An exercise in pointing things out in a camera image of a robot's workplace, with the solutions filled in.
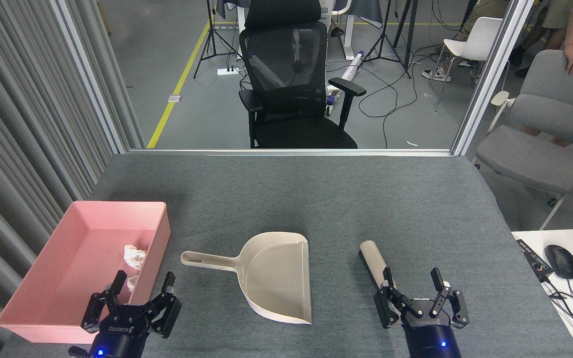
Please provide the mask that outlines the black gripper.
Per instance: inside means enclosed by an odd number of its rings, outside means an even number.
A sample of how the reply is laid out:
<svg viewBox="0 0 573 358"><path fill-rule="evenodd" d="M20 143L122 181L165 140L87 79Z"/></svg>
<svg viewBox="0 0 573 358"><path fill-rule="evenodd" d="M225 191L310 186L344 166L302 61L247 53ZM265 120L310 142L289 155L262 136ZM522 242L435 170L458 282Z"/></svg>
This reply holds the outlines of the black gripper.
<svg viewBox="0 0 573 358"><path fill-rule="evenodd" d="M93 293L89 299L81 328L88 333L98 332L90 349L94 358L140 358L149 331L166 339L177 321L182 303L173 293L173 272L167 272L161 292L145 306L120 305L118 295L126 279L126 272L118 270L109 288ZM104 306L108 316L101 321Z"/></svg>
<svg viewBox="0 0 573 358"><path fill-rule="evenodd" d="M441 276L439 268L430 272L434 287L437 290L436 299L428 313L419 310L407 295L402 294L394 287L391 270L385 267L382 270L384 280L375 295L374 302L378 311L382 327L389 329L398 321L399 314L391 308L392 304L402 314L402 327L407 341L411 358L461 358L450 316L441 311L444 302L448 300L452 306L452 322L457 329L463 329L470 322L463 292L452 289Z"/></svg>

